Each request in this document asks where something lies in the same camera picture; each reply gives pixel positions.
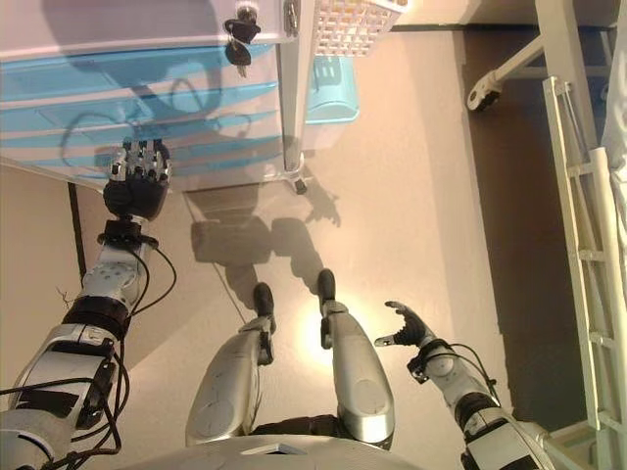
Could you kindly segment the right dark robot hand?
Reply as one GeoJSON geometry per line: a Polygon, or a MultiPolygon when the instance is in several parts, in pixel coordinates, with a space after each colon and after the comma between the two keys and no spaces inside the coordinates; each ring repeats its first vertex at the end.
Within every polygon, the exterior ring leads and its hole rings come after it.
{"type": "Polygon", "coordinates": [[[404,326],[394,334],[377,338],[374,341],[376,347],[416,346],[424,348],[436,340],[437,336],[410,307],[397,301],[387,301],[385,305],[403,318],[404,326]]]}

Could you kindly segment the left dark robot hand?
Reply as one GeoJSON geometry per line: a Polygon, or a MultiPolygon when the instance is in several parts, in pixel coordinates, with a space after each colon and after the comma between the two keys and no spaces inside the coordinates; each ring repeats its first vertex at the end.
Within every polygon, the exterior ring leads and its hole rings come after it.
{"type": "Polygon", "coordinates": [[[103,190],[107,210],[118,218],[154,220],[170,184],[170,153],[162,139],[133,145],[124,141],[113,156],[109,181],[103,190]]]}

